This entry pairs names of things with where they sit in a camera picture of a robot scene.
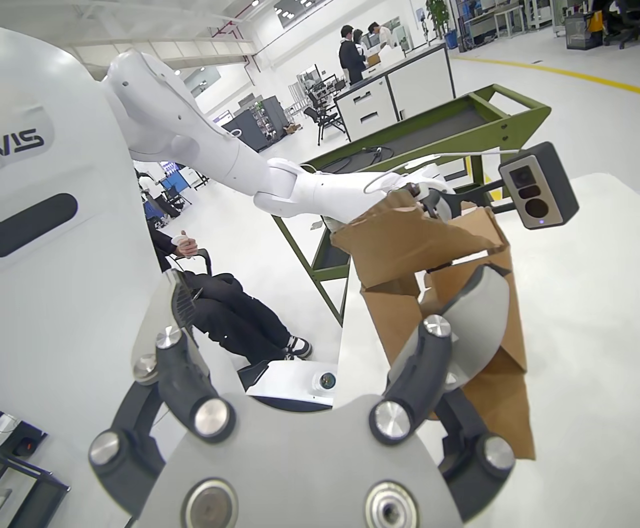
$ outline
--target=sneaker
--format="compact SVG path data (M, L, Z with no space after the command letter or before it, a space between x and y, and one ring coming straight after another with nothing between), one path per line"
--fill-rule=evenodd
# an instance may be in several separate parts
M289 344L284 348L285 354L291 354L292 356L300 359L307 359L311 356L314 348L309 341L305 341L301 337L292 335L289 338Z

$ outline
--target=black oval panel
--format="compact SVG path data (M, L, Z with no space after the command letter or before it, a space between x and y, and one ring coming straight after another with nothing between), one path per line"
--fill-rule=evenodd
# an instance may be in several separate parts
M540 200L540 198L533 198L533 200L529 200L525 204L524 210L533 218L544 218L549 214L549 206L546 202Z
M78 202L70 194L61 193L0 222L0 257L7 257L36 238L71 220Z

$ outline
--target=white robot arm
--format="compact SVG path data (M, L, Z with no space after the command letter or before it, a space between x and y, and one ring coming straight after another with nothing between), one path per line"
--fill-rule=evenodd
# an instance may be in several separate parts
M171 68L135 50L114 59L101 86L133 159L171 160L192 167L252 196L254 204L270 214L289 218L313 213L348 223L389 190L409 181L431 182L430 186L452 192L442 182L425 180L424 174L390 173L364 193L376 173L333 176L309 173L285 159L266 161L207 119ZM435 166L431 167L437 175Z

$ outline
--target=black cable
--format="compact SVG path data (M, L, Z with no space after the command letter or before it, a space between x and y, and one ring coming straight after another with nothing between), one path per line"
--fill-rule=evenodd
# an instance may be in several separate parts
M388 157L384 157L383 152L384 151L388 151L389 152L389 156ZM377 163L380 163L382 161L386 161L387 159L390 159L392 157L394 157L396 155L396 153L394 152L394 150L390 147L386 147L384 145L379 146L379 147L365 147L363 148L361 151L351 154L349 156L344 156L344 157L340 157L338 159L333 160L330 163L327 163L326 165L323 165L322 167L318 168L318 170L324 171L326 169L328 169L329 167L332 168L331 172L334 174L338 174L341 171L343 171L344 169L347 168L347 166L349 165L349 163L352 162L353 157L357 156L359 154L373 154L373 159L371 160L370 163L368 163L367 165L365 165L365 167L370 167L371 165L375 165ZM338 168L333 168L333 165L340 163L341 161L345 161L346 163L344 163L343 165L341 165Z

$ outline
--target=yellow floor line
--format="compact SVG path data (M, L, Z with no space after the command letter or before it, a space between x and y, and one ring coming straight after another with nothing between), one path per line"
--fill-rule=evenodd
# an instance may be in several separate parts
M589 81L590 83L603 84L604 86L610 86L611 88L617 88L619 90L626 90L628 92L640 93L640 86L619 83L617 81L611 81L610 79L603 79L602 77L581 74L581 73L572 72L569 70L561 70L559 68L549 68L548 66L539 66L537 64L526 64L524 62L497 61L493 59L474 59L471 57L453 57L453 58L459 61L484 62L487 64L499 64L502 66L514 66L516 68L528 68L529 70L540 70L541 72L549 72L551 74L558 74L558 75L564 75L567 77L574 77L576 79L582 79L583 81Z

